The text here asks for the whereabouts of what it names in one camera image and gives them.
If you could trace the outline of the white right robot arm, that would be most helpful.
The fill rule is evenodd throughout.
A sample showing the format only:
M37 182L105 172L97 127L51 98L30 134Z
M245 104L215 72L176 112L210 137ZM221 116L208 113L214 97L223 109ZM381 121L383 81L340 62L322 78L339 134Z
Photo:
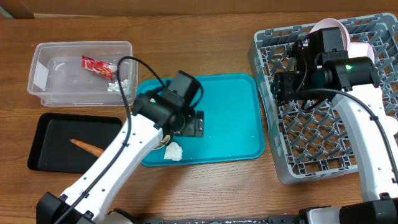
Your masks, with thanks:
M369 46L352 47L339 27L309 33L293 44L292 72L274 75L282 106L294 100L329 100L343 122L358 166L362 202L306 208L303 223L397 222L397 120L386 114L381 80Z

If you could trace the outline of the orange carrot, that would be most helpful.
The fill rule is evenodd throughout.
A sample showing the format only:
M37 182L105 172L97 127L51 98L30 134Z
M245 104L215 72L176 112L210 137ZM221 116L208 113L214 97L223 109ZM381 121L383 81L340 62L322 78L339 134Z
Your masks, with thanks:
M91 144L88 144L86 142L83 141L79 141L76 139L71 139L70 142L72 142L74 145L82 148L83 150L85 150L86 152L89 152L90 154L96 156L96 157L100 157L102 155L102 153L104 152L103 149L93 146Z

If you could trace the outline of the red snack wrapper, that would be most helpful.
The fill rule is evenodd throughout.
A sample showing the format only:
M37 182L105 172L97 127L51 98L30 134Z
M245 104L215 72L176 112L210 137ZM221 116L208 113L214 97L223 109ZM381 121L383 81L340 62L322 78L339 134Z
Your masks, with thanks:
M115 64L94 60L84 55L81 56L81 59L82 59L82 67L84 69L94 72L95 74L103 78L106 78L108 80L114 79L114 74L118 69L118 67Z

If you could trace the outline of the pink bowl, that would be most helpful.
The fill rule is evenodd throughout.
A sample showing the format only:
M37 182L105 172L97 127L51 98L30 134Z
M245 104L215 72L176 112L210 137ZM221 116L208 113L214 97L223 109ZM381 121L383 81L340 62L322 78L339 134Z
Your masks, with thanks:
M373 48L367 42L351 42L348 47L349 58L368 57L375 62Z

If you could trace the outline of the foil ball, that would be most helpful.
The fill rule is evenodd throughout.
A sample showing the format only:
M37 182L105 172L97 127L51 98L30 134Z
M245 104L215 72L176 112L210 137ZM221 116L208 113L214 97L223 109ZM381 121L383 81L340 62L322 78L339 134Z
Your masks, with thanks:
M128 90L128 83L129 83L128 79L123 80L120 85L118 81L116 81L115 83L108 83L107 90L109 92L114 92L114 91L120 92L120 87L122 87L123 92L126 93Z

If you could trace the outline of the white bowl with food scraps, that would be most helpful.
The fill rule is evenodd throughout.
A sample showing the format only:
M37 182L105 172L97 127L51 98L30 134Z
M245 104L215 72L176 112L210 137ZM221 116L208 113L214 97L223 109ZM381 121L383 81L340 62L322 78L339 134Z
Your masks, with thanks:
M156 147L154 148L154 150L158 150L158 149L160 149L160 148L166 146L166 145L169 143L170 139L171 139L171 136L170 136L170 135L166 135L166 136L163 138L163 140L161 140L161 142L159 143L159 145L156 146Z

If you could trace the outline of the white round plate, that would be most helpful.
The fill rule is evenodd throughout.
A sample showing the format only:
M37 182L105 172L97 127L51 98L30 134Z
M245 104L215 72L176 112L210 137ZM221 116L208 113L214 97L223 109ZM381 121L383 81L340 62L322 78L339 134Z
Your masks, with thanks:
M349 45L351 43L349 39L349 32L347 28L338 20L333 19L333 18L326 18L321 20L320 22L317 22L313 28L310 30L310 33L315 32L319 29L324 29L324 28L331 28L331 27L339 27L341 36L343 39L343 45L345 50L349 50Z

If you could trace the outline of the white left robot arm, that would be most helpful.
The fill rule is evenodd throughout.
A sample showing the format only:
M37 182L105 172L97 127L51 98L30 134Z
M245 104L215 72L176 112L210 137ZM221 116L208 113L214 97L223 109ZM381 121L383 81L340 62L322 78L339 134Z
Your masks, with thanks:
M37 202L37 223L135 223L125 211L110 211L121 187L166 135L202 137L204 113L193 99L201 83L178 71L166 86L141 93L127 121L93 165L58 197L50 192Z

